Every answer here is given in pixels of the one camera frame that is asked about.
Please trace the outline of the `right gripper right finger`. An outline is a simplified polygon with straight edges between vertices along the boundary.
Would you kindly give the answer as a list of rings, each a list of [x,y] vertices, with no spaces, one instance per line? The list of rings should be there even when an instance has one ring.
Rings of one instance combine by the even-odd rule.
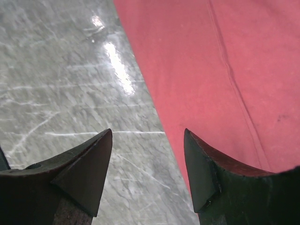
[[[300,169],[273,173],[242,163],[186,129],[184,155],[202,225],[297,225]]]

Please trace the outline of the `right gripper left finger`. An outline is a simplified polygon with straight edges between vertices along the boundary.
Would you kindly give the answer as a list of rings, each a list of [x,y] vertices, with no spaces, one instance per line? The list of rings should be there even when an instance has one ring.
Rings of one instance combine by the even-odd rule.
[[[12,169],[1,154],[1,224],[90,225],[98,214],[112,145],[112,131],[106,129],[24,169]]]

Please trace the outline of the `dusty red t-shirt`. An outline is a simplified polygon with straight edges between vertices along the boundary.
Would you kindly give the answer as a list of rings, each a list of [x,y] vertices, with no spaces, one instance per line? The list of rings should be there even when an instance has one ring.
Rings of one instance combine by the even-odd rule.
[[[300,167],[299,1],[114,4],[189,191],[186,129],[249,166]]]

